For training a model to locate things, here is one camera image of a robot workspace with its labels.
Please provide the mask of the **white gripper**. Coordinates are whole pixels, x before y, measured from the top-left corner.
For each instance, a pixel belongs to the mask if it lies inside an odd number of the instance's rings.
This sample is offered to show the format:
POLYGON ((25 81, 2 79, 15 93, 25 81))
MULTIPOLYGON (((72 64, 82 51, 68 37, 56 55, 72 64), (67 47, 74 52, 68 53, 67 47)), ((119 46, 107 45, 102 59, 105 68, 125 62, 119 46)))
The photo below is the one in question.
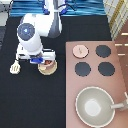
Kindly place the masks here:
POLYGON ((28 60, 31 64, 44 64, 46 61, 54 61, 55 57, 55 51, 52 49, 43 49, 37 55, 29 55, 23 47, 19 47, 16 51, 17 61, 28 60))

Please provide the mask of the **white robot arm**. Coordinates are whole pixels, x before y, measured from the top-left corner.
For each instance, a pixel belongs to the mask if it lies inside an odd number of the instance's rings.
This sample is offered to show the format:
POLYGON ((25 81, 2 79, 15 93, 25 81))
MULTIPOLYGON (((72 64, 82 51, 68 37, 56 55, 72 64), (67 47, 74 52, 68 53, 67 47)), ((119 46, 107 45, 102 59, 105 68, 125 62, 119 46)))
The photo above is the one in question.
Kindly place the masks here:
POLYGON ((61 34, 60 13, 65 4, 65 0, 45 0, 46 14, 27 13, 23 16, 17 27, 19 44, 16 62, 24 59, 31 63, 43 64, 46 60, 55 60, 55 51, 44 49, 40 37, 56 38, 61 34))

